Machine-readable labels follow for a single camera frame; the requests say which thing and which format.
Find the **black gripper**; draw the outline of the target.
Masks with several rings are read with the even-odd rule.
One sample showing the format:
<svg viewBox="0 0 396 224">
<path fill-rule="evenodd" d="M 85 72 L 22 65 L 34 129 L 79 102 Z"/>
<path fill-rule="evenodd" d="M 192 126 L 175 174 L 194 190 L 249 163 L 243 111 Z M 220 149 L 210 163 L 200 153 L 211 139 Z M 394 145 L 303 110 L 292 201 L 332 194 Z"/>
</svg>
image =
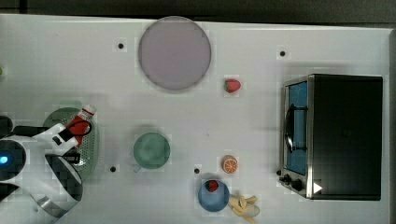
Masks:
<svg viewBox="0 0 396 224">
<path fill-rule="evenodd" d="M 50 140 L 53 152 L 56 155 L 62 156 L 71 164 L 80 162 L 78 140 L 67 128 L 55 127 Z"/>
</svg>

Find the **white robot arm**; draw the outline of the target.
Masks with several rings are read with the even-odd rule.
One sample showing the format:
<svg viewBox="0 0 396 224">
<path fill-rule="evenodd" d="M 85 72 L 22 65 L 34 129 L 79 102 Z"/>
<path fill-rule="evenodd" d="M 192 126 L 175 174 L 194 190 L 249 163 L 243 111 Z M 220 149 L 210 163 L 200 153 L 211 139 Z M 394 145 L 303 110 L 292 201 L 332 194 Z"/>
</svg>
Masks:
<svg viewBox="0 0 396 224">
<path fill-rule="evenodd" d="M 1 139 L 1 185 L 17 189 L 1 201 L 5 224 L 55 224 L 81 201 L 77 139 L 61 123 L 17 126 Z"/>
</svg>

